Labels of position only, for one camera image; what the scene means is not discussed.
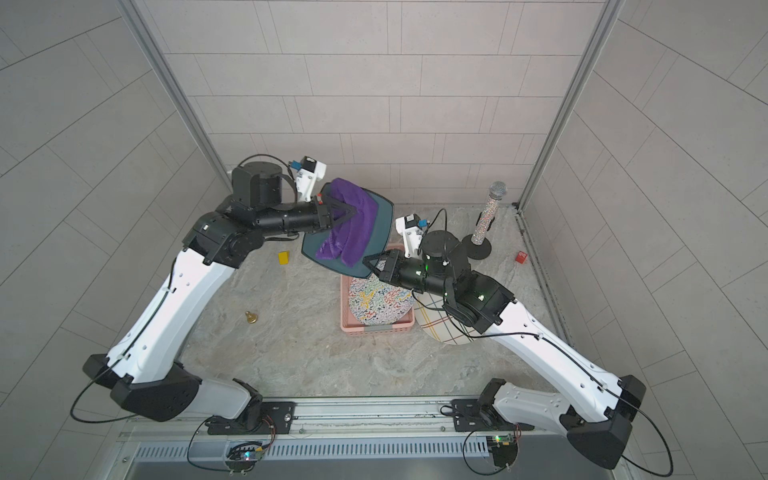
black cable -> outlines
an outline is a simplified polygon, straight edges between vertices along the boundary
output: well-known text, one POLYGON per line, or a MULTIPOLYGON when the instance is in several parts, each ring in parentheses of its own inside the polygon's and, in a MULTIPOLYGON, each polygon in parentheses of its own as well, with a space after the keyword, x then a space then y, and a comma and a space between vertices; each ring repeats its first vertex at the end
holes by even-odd
POLYGON ((572 356, 568 355, 568 353, 567 353, 565 350, 563 350, 562 348, 560 348, 560 346, 559 346, 557 343, 555 343, 555 342, 552 342, 550 339, 548 339, 547 337, 545 337, 545 336, 543 336, 543 335, 540 335, 540 334, 538 334, 538 333, 530 333, 530 332, 492 333, 491 335, 480 335, 480 336, 476 336, 476 335, 469 335, 468 333, 464 332, 463 330, 459 329, 459 328, 456 326, 456 324, 453 322, 453 318, 451 318, 451 316, 450 316, 450 315, 448 315, 448 314, 446 313, 446 316, 448 317, 448 320, 451 322, 451 324, 454 326, 454 328, 456 328, 456 329, 457 329, 459 332, 461 332, 461 333, 462 333, 464 336, 466 336, 466 337, 468 337, 468 338, 470 338, 470 339, 484 339, 484 338, 492 338, 492 337, 495 337, 495 336, 527 335, 527 336, 533 336, 533 337, 535 337, 535 338, 536 338, 536 340, 544 340, 546 343, 549 343, 550 345, 552 345, 552 346, 553 346, 554 348, 556 348, 556 349, 557 349, 557 350, 558 350, 560 353, 562 353, 562 354, 563 354, 563 355, 565 355, 565 356, 566 356, 566 357, 567 357, 569 360, 571 360, 571 361, 572 361, 572 362, 573 362, 573 363, 574 363, 574 364, 575 364, 575 365, 576 365, 576 366, 577 366, 579 369, 581 369, 581 371, 582 371, 582 372, 586 373, 586 374, 587 374, 587 376, 589 377, 589 379, 590 379, 591 381, 593 381, 593 382, 597 383, 600 389, 603 389, 603 390, 605 390, 606 392, 610 393, 611 395, 613 395, 613 396, 614 396, 614 397, 616 397, 617 399, 619 399, 619 400, 621 400, 622 402, 626 403, 626 404, 627 404, 627 405, 629 405, 631 408, 635 409, 635 410, 636 410, 638 413, 640 413, 640 414, 641 414, 643 417, 645 417, 645 418, 648 420, 648 422, 650 422, 651 426, 653 426, 653 427, 654 427, 654 430, 656 430, 656 433, 657 433, 657 434, 659 435, 659 437, 661 438, 661 441, 662 441, 662 443, 664 443, 664 448, 667 450, 667 457, 669 458, 669 461, 670 461, 670 471, 669 471, 668 473, 666 473, 666 474, 661 474, 661 473, 657 473, 657 472, 652 472, 651 470, 647 470, 647 469, 645 469, 645 468, 643 468, 643 467, 639 466, 637 463, 635 463, 635 462, 632 462, 630 459, 628 459, 628 458, 627 458, 627 457, 625 457, 624 455, 622 455, 622 456, 621 456, 621 458, 623 458, 623 459, 624 459, 624 460, 626 460, 627 462, 630 462, 632 465, 634 465, 634 466, 638 467, 638 468, 639 468, 640 470, 642 470, 643 472, 646 472, 646 473, 650 473, 651 475, 654 475, 654 476, 657 476, 657 477, 662 477, 662 478, 666 478, 666 477, 671 477, 671 476, 672 476, 672 473, 674 472, 674 463, 672 462, 672 451, 670 450, 670 447, 669 447, 669 445, 667 444, 667 440, 664 438, 664 435, 662 435, 662 434, 661 434, 661 430, 659 430, 659 428, 656 426, 656 424, 654 423, 654 421, 653 421, 653 420, 651 420, 651 419, 650 419, 650 417, 649 417, 649 416, 648 416, 648 415, 647 415, 645 412, 643 412, 642 410, 640 410, 638 407, 636 407, 636 406, 632 405, 632 404, 631 404, 631 403, 629 403, 627 400, 625 400, 625 399, 622 399, 622 398, 621 398, 619 395, 616 395, 616 394, 615 394, 615 393, 613 393, 611 390, 609 390, 608 388, 604 387, 604 386, 603 386, 603 384, 602 384, 602 383, 600 383, 600 381, 599 381, 598 379, 596 379, 594 376, 592 376, 592 374, 591 374, 591 373, 589 373, 589 371, 588 371, 587 369, 585 369, 585 368, 584 368, 584 367, 583 367, 583 366, 582 366, 582 365, 581 365, 579 362, 577 362, 577 361, 576 361, 576 359, 574 359, 572 356))
POLYGON ((273 159, 279 161, 281 164, 283 164, 283 166, 286 168, 286 170, 288 170, 288 174, 290 175, 291 180, 293 180, 294 182, 296 181, 296 178, 293 177, 293 172, 291 171, 290 166, 287 163, 285 163, 284 161, 280 160, 278 157, 275 157, 274 155, 269 155, 269 154, 255 154, 255 155, 251 155, 250 157, 245 157, 240 163, 237 164, 237 166, 239 167, 240 165, 246 163, 251 158, 255 158, 255 157, 269 157, 269 158, 273 158, 273 159))
POLYGON ((198 426, 198 427, 197 427, 197 428, 194 430, 194 432, 192 432, 192 437, 190 438, 190 442, 187 444, 187 462, 189 462, 189 464, 190 464, 190 465, 192 465, 193 467, 198 467, 198 468, 200 468, 200 469, 202 469, 202 470, 210 470, 211 472, 232 472, 232 471, 231 471, 231 470, 229 470, 229 469, 227 469, 227 470, 224 470, 223 468, 208 468, 208 467, 203 467, 202 465, 198 465, 197 463, 194 463, 194 462, 192 462, 192 461, 190 460, 190 449, 192 448, 192 441, 194 440, 194 436, 195 436, 195 435, 197 435, 197 431, 198 431, 198 430, 200 430, 200 429, 202 429, 202 428, 203 428, 203 424, 204 424, 205 422, 207 422, 208 420, 211 420, 213 417, 215 417, 215 415, 211 415, 211 416, 210 416, 210 417, 208 417, 207 419, 205 419, 205 420, 203 420, 202 422, 200 422, 200 425, 199 425, 199 426, 198 426))
POLYGON ((96 383, 96 381, 99 380, 104 374, 106 374, 107 372, 112 371, 114 366, 117 365, 124 358, 124 356, 127 353, 127 351, 130 350, 136 344, 136 342, 139 340, 139 337, 141 336, 141 334, 144 333, 144 331, 147 329, 147 326, 149 326, 149 323, 152 321, 154 316, 157 314, 157 311, 160 309, 160 307, 163 306, 163 303, 165 302, 165 299, 168 297, 168 293, 170 292, 170 284, 171 284, 171 282, 174 279, 174 268, 175 268, 175 266, 176 266, 176 259, 174 258, 173 263, 170 264, 170 275, 168 276, 168 288, 167 288, 165 294, 163 295, 162 300, 160 300, 160 303, 158 303, 157 308, 155 308, 154 312, 152 312, 152 316, 149 317, 149 320, 147 320, 147 322, 144 324, 144 326, 141 327, 141 330, 139 330, 139 333, 134 337, 133 341, 128 345, 128 347, 125 350, 123 350, 123 353, 121 353, 119 355, 118 359, 115 360, 114 363, 111 366, 109 366, 104 371, 102 371, 101 373, 96 375, 85 386, 85 388, 82 389, 80 394, 74 399, 74 402, 72 403, 72 407, 70 407, 70 409, 69 409, 69 416, 72 417, 72 419, 75 420, 76 422, 80 422, 80 423, 112 423, 112 422, 119 422, 121 420, 127 420, 130 417, 135 416, 135 415, 126 415, 125 417, 120 417, 119 419, 109 419, 109 420, 85 420, 85 419, 78 418, 78 416, 74 414, 74 408, 75 408, 75 406, 77 406, 78 402, 80 401, 80 398, 85 394, 85 392, 89 388, 91 388, 91 385, 96 383))
POLYGON ((465 465, 467 465, 467 468, 472 470, 472 473, 475 473, 477 475, 483 475, 485 477, 490 477, 491 475, 496 475, 497 473, 500 473, 503 470, 506 470, 506 468, 502 467, 499 470, 496 470, 495 472, 483 473, 483 472, 478 472, 477 470, 475 470, 474 468, 469 466, 469 462, 467 462, 467 455, 465 454, 465 449, 466 449, 466 446, 467 446, 467 440, 469 440, 470 435, 472 435, 473 433, 477 433, 477 431, 478 430, 472 430, 469 434, 467 434, 466 438, 464 438, 464 443, 462 443, 462 458, 464 459, 464 463, 465 463, 465 465))

microphone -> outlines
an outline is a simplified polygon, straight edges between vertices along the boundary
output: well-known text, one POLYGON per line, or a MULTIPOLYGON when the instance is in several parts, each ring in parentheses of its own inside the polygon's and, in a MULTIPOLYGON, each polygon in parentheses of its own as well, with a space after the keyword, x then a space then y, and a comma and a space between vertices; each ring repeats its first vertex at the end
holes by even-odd
POLYGON ((467 248, 467 257, 473 260, 488 258, 491 254, 491 242, 485 238, 488 228, 491 227, 493 218, 498 210, 499 201, 507 194, 507 185, 504 182, 493 182, 488 189, 488 203, 485 204, 478 218, 475 232, 462 239, 467 248))

sparkly microphone handle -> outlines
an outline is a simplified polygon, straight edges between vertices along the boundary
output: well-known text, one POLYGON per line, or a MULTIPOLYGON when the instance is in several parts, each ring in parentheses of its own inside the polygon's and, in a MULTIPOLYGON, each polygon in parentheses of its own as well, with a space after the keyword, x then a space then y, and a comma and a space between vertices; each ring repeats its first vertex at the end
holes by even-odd
POLYGON ((485 233, 488 231, 488 225, 491 224, 491 220, 498 210, 498 201, 506 194, 507 185, 504 182, 493 182, 491 188, 488 189, 488 203, 485 204, 478 226, 472 235, 472 243, 475 245, 482 245, 482 241, 485 240, 485 233))

pink basket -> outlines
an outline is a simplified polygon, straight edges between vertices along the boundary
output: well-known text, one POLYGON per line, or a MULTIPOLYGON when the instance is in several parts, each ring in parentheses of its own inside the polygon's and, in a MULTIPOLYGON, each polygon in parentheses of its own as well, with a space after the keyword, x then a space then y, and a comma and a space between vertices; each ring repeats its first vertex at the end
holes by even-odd
MULTIPOLYGON (((405 250, 401 243, 390 243, 386 246, 387 250, 399 248, 405 250)), ((349 311, 349 284, 352 282, 351 276, 341 276, 341 330, 347 335, 368 335, 370 333, 387 332, 407 332, 411 329, 416 318, 413 316, 413 308, 402 316, 402 318, 389 325, 363 325, 357 321, 357 318, 349 311)))

tiled wall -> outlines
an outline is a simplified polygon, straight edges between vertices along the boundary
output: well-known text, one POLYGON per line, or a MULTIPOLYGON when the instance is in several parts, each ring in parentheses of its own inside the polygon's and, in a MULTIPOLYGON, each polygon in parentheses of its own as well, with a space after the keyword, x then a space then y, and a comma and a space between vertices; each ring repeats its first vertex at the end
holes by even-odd
POLYGON ((83 478, 110 425, 68 418, 82 364, 226 192, 111 0, 0 2, 0 476, 83 478))
POLYGON ((399 204, 517 199, 600 2, 138 0, 228 168, 309 155, 399 204))
POLYGON ((767 32, 766 2, 627 0, 525 213, 578 348, 650 387, 690 480, 768 474, 767 32))

